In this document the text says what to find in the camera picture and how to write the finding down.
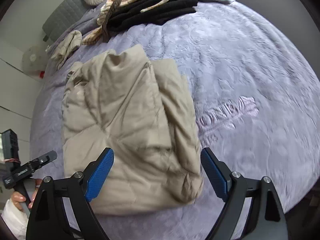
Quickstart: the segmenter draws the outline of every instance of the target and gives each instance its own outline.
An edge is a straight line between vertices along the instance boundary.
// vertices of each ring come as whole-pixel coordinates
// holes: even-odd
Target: folded comforter
[[[66,177],[105,147],[114,150],[114,165],[91,202],[95,213],[161,210],[193,203],[201,193],[193,101],[174,60],[150,61],[136,45],[75,62],[62,117]]]

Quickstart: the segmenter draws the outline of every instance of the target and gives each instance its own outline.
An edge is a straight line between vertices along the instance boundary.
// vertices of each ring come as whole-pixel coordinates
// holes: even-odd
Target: quilted headboard
[[[48,17],[42,25],[46,34],[44,41],[48,38],[55,42],[61,34],[94,6],[89,6],[84,0],[64,0]]]

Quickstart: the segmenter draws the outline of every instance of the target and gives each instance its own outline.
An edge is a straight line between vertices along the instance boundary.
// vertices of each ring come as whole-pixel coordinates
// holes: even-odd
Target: hand
[[[32,194],[32,199],[31,199],[31,203],[29,204],[28,208],[32,208],[33,202],[35,201],[37,192],[38,192],[38,188],[37,186],[39,186],[42,182],[42,179],[36,179],[36,188],[34,193]],[[20,194],[19,192],[15,191],[13,192],[13,194],[11,195],[11,199],[13,204],[15,205],[15,207],[17,209],[19,209],[20,211],[23,211],[22,206],[20,205],[20,202],[25,202],[26,198]]]

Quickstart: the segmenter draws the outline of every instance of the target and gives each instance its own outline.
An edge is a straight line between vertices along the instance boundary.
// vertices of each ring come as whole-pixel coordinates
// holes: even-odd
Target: white wall
[[[320,32],[300,0],[237,0],[281,30],[320,77]]]
[[[46,47],[42,25],[63,0],[15,0],[0,21],[0,38],[25,52],[34,45]]]

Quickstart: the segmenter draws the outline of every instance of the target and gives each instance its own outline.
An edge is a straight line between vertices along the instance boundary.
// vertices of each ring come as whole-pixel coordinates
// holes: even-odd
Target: bed sheet
[[[108,43],[81,46],[57,72],[49,62],[34,109],[30,152],[35,158],[55,150],[58,158],[35,176],[64,177],[61,101],[72,64],[140,43],[150,59],[173,58],[187,75],[202,147],[210,147],[245,177],[271,177],[285,212],[300,201],[319,177],[318,78],[295,46],[248,7],[199,3],[196,11],[162,26],[133,26]],[[86,35],[95,28],[98,13],[99,8],[70,27],[50,53],[70,31]],[[193,205],[97,217],[113,240],[205,239],[222,207],[205,176],[203,193]],[[234,238],[241,234],[248,209],[247,200]],[[77,228],[68,205],[67,214]]]

